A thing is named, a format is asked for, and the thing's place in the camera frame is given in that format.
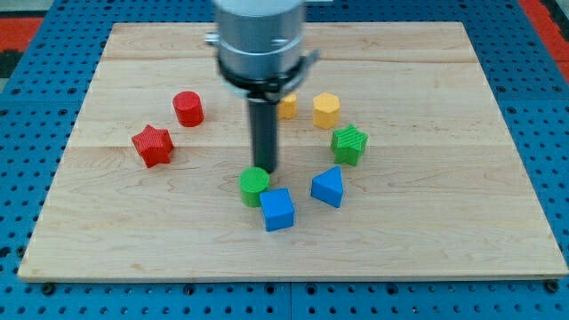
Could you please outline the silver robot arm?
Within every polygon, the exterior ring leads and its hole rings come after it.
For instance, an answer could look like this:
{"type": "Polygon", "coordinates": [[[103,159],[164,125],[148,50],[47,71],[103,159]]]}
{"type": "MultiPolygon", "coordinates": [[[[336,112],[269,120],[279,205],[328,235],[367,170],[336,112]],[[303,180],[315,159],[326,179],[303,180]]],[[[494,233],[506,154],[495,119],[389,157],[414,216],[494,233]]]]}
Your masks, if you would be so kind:
{"type": "Polygon", "coordinates": [[[301,86],[320,51],[304,53],[303,0],[213,0],[219,73],[236,95],[278,103],[301,86]]]}

